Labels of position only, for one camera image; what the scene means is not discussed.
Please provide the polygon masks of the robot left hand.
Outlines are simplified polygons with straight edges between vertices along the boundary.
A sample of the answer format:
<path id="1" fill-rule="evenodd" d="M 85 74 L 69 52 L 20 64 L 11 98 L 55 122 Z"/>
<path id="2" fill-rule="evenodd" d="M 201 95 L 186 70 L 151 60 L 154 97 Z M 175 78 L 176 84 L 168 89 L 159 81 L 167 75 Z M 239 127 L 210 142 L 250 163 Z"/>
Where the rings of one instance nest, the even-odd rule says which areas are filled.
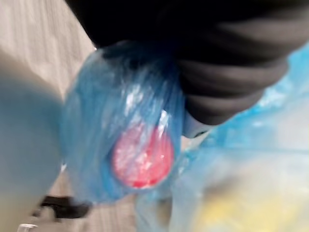
<path id="1" fill-rule="evenodd" d="M 195 138 L 252 107 L 309 40 L 306 0 L 69 0 L 96 47 L 170 44 Z"/>

